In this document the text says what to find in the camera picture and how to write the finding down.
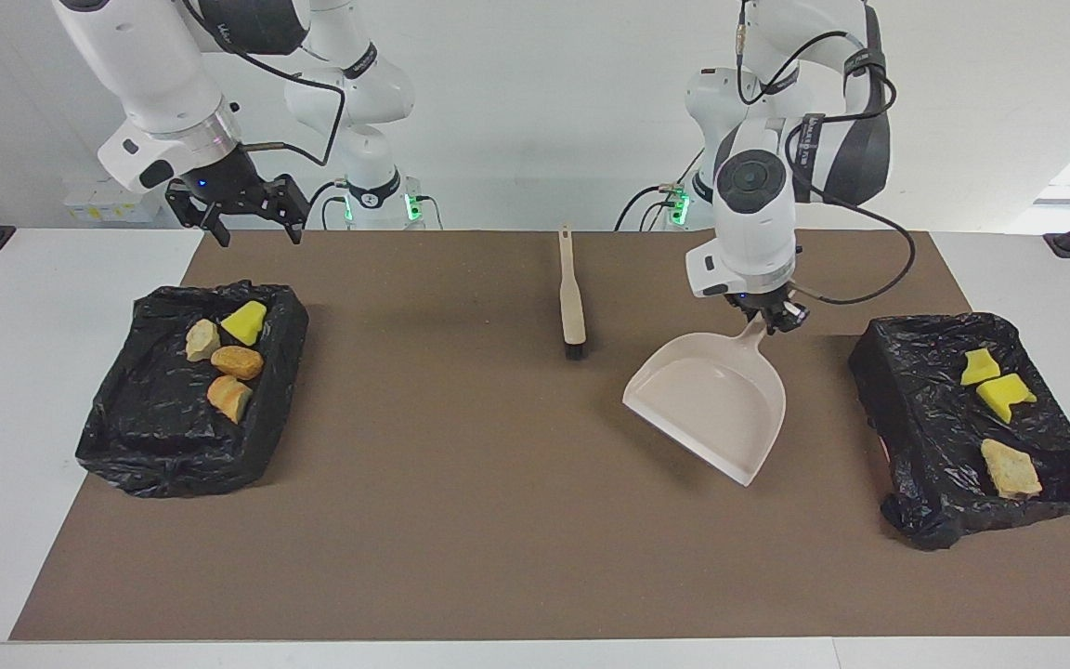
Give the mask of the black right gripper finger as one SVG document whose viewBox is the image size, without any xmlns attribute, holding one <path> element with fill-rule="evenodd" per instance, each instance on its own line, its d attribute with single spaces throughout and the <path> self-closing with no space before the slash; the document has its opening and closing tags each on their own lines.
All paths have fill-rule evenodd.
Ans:
<svg viewBox="0 0 1070 669">
<path fill-rule="evenodd" d="M 260 185 L 262 200 L 256 215 L 281 226 L 290 242 L 300 245 L 310 215 L 309 199 L 301 191 L 292 174 L 268 179 Z"/>
<path fill-rule="evenodd" d="M 197 207 L 192 191 L 183 181 L 167 182 L 165 201 L 182 228 L 208 232 L 221 247 L 229 247 L 232 234 L 221 223 L 219 206 L 207 203 L 204 209 Z"/>
</svg>

